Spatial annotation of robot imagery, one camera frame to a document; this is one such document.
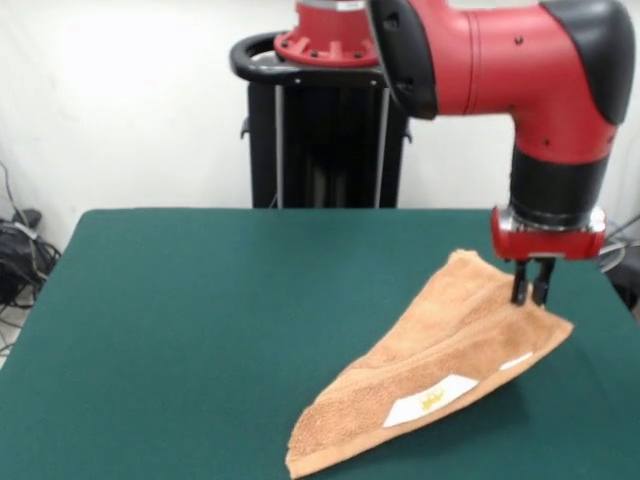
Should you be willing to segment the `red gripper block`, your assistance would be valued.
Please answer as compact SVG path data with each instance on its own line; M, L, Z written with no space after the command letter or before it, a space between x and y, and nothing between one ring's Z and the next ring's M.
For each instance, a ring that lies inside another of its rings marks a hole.
M540 258L538 274L533 283L532 301L545 305L555 259L570 261L596 257L606 237L606 215L595 207L584 227L570 230L549 230L524 223L510 207L495 207L490 218L492 246L496 255L515 262L511 303L523 305L528 295L525 260Z

